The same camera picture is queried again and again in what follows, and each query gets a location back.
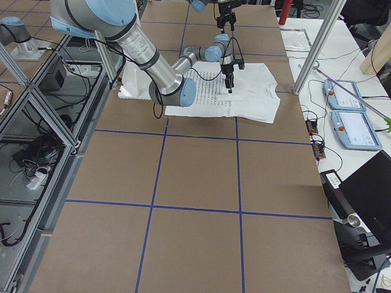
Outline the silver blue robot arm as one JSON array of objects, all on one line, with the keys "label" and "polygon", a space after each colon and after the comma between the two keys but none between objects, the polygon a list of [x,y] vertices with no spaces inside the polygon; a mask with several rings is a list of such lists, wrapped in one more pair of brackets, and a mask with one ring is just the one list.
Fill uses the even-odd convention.
[{"label": "silver blue robot arm", "polygon": [[219,15],[216,16],[215,9],[213,9],[214,19],[216,21],[216,26],[221,30],[222,33],[225,33],[225,25],[228,23],[230,26],[230,31],[235,31],[236,23],[236,14],[233,9],[240,7],[242,5],[241,1],[209,1],[209,0],[194,0],[189,1],[191,6],[196,12],[202,12],[205,10],[205,7],[209,3],[217,4]]},{"label": "silver blue robot arm", "polygon": [[152,79],[150,98],[165,106],[188,107],[196,98],[196,82],[185,78],[198,61],[220,62],[225,86],[233,88],[233,54],[227,34],[215,37],[211,46],[191,46],[174,65],[169,65],[137,23],[133,1],[51,1],[52,27],[82,38],[94,38],[99,31],[116,42],[138,68]]}]

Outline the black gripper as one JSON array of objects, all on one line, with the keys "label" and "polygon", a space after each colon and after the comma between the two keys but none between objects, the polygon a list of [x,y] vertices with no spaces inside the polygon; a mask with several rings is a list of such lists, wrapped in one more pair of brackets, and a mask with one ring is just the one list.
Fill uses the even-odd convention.
[{"label": "black gripper", "polygon": [[232,10],[236,7],[236,1],[234,0],[221,0],[217,1],[219,9],[219,17],[216,19],[217,27],[221,30],[221,33],[225,33],[225,25],[230,24],[230,31],[235,31],[236,15],[232,13]]},{"label": "black gripper", "polygon": [[234,88],[233,64],[221,64],[221,70],[222,74],[225,76],[225,87],[228,90],[228,93],[232,93]]}]

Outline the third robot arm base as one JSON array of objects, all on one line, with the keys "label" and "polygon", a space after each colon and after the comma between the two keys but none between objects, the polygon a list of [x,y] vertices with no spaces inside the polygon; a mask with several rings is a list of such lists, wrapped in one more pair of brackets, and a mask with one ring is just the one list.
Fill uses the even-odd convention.
[{"label": "third robot arm base", "polygon": [[33,39],[22,20],[16,16],[1,19],[1,44],[16,44],[10,55],[18,61],[38,61],[51,42]]}]

